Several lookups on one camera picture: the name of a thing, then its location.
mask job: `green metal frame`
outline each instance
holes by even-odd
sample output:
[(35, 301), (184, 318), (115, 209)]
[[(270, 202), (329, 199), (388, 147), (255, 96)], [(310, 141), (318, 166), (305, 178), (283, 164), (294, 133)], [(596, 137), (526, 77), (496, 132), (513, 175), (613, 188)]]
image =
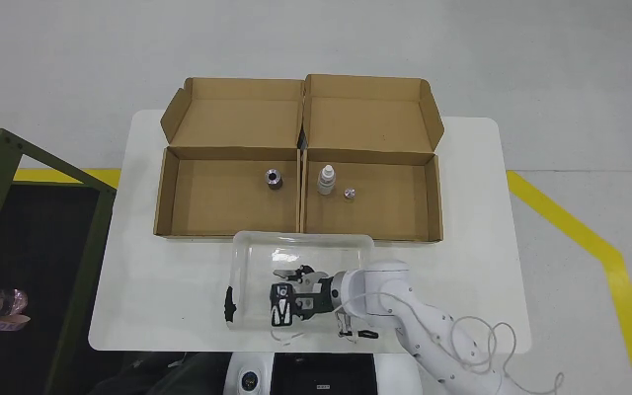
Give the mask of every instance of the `green metal frame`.
[(46, 394), (62, 394), (66, 393), (71, 380), (70, 362), (76, 351), (84, 318), (90, 309), (91, 292), (97, 284), (117, 190), (29, 141), (0, 128), (0, 209), (13, 184), (22, 155), (27, 155), (80, 181), (83, 187), (99, 191), (99, 198), (45, 387)]

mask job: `open cardboard box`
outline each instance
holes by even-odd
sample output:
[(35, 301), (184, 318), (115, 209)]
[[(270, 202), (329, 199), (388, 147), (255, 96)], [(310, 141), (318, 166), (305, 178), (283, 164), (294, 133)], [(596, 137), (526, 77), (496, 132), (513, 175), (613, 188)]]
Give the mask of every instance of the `open cardboard box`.
[[(297, 232), (303, 81), (189, 78), (161, 119), (154, 234)], [(280, 190), (265, 174), (278, 169)]]
[[(309, 75), (303, 128), (301, 232), (442, 239), (435, 148), (443, 124), (427, 81)], [(316, 186), (327, 164), (336, 185), (322, 196)], [(346, 188), (355, 199), (344, 198)]]

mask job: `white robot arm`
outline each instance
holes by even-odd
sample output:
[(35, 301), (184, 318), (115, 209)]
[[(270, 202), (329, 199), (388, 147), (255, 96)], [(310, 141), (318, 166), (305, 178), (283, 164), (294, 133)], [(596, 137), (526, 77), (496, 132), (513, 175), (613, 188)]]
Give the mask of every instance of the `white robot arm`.
[(454, 395), (522, 393), (498, 370), (486, 369), (488, 355), (453, 318), (420, 302), (408, 282), (408, 265), (377, 262), (333, 277), (334, 311), (372, 327), (393, 328), (402, 347)]
[(450, 315), (415, 297), (407, 264), (381, 261), (332, 277), (311, 268), (297, 272), (277, 273), (292, 283), (273, 285), (273, 326), (291, 325), (292, 315), (304, 320), (333, 311), (344, 314), (347, 325), (356, 317), (374, 328), (393, 328), (402, 347), (453, 395), (523, 393), (500, 370), (487, 369), (487, 353)]

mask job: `bottle cap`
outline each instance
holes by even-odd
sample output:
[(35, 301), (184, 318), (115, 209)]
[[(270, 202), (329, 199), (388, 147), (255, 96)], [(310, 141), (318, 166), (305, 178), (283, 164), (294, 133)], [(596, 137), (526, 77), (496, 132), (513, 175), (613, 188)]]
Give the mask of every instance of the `bottle cap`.
[(323, 168), (323, 171), (321, 172), (321, 177), (324, 181), (333, 180), (335, 175), (336, 173), (334, 173), (334, 168), (332, 167), (332, 165), (325, 166)]

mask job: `transparent plastic bin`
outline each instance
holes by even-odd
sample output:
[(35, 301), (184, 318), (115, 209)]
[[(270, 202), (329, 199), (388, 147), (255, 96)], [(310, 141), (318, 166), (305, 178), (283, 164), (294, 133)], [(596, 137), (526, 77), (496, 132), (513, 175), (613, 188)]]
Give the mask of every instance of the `transparent plastic bin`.
[[(301, 265), (329, 276), (361, 268), (369, 263), (373, 239), (365, 235), (320, 235), (242, 231), (233, 238), (233, 262), (229, 285), (237, 310), (231, 330), (270, 330), (270, 289), (283, 278), (273, 271), (296, 270)], [(309, 320), (297, 317), (291, 327), (275, 331), (337, 332), (332, 314), (316, 314)]]

